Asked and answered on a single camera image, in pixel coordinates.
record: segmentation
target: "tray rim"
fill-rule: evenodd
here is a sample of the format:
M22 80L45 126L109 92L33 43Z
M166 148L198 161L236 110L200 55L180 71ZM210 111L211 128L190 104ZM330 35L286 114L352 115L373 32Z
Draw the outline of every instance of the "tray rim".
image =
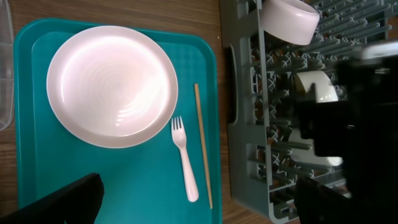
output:
M25 186L23 184L24 176L22 173L22 153L21 153L21 121L20 121L20 114L19 114L19 103L20 103L20 96L18 94L19 91L19 51L21 48L21 41L25 39L25 36L27 35L31 29L35 29L37 26L43 26L48 22L68 22L68 23L75 23L79 25L86 25L86 26L108 26L112 24L102 24L102 23L95 23L95 22L85 22L85 21L74 21L74 20L68 20L68 19L58 19L58 18L43 18L43 19L37 19L34 20L27 25L25 25L18 33L16 38L14 39L14 44L13 44L13 59L14 59L14 104L15 104L15 109L14 109L14 116L15 116L15 127L16 127L16 151L17 151L17 191L18 191L18 207L22 208L26 206L23 201L23 197L21 197L20 194L23 194L25 192ZM217 148L217 153L215 153L215 160L217 161L215 168L216 170L213 171L215 173L216 177L212 178L211 185L216 187L212 187L212 195L213 195L213 204L214 203L214 198L217 198L218 200L218 206L214 207L211 210L211 221L212 223L216 221L217 223L222 223L222 214L223 214L223 200L222 200L222 193L221 193L221 158L220 158L220 119L219 119L219 109L218 109L218 79L217 79L217 63L216 63L216 57L214 54L214 51L211 49L210 45L201 37L195 36L195 35L190 35L190 34L180 34L176 32L167 32L167 31L162 31L162 30L152 30L152 29L141 29L141 28L135 28L135 27L128 27L130 29L134 29L138 32L143 32L145 35L147 34L163 34L163 35L172 35L173 37L176 37L176 39L173 42L170 43L178 43L176 40L178 39L190 39L192 41L192 46L196 47L202 54L205 56L211 57L211 63L213 64L213 74L215 75L214 80L212 81L212 86L211 88L214 89L215 91L215 99L214 99L214 105L209 105L209 108L213 108L213 110L216 111L217 115L213 118L215 119L216 123L216 128L213 130L217 134L217 138L215 138L215 146Z

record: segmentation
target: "green plastic tray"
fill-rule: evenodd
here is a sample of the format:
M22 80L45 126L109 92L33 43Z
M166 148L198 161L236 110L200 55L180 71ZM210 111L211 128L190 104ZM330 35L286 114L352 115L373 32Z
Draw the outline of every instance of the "green plastic tray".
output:
M105 149L69 133L51 110L46 78L58 48L74 34L101 24L41 19L26 25L14 42L15 117L19 206L91 173L104 182L96 223L221 223L220 140L216 61L199 37L136 29L170 57L178 77L178 103L187 149L199 189L187 200L178 149L167 125L151 140L125 149ZM210 210L193 84L198 83L214 208Z

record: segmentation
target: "plate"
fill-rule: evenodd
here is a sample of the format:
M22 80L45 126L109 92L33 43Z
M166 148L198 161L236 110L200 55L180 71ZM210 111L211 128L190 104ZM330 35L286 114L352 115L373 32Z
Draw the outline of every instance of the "plate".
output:
M178 98L166 53L138 31L99 26L77 33L54 55L47 96L62 125L90 144L122 148L155 136Z

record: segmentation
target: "wooden table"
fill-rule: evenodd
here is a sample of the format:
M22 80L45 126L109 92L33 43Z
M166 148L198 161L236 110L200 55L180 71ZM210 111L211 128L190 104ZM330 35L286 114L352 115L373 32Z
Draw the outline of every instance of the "wooden table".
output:
M218 66L221 178L224 223L270 223L235 204L230 196L226 123L229 110L226 59L221 48L218 0L9 0L14 33L43 17L101 22L198 35L213 48ZM17 167L14 123L0 133L0 216L17 210Z

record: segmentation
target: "chopstick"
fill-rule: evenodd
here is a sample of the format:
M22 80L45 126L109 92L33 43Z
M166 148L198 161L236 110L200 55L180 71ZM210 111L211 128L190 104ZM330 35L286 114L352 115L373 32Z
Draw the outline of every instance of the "chopstick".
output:
M204 165L205 165L205 175L206 175L207 192L208 192L208 195L209 195L210 209L213 209L213 200L211 199L211 187L210 187L209 165L208 165L208 161L207 161L207 151L206 151L206 141L205 141L205 129L203 128L203 117L202 117L201 105L200 105L199 86L198 86L197 83L195 83L194 87L195 87L195 99L196 99L196 102L197 102L197 111L198 111L198 121L199 121L201 151L202 151L202 153L203 153L203 163L204 163Z

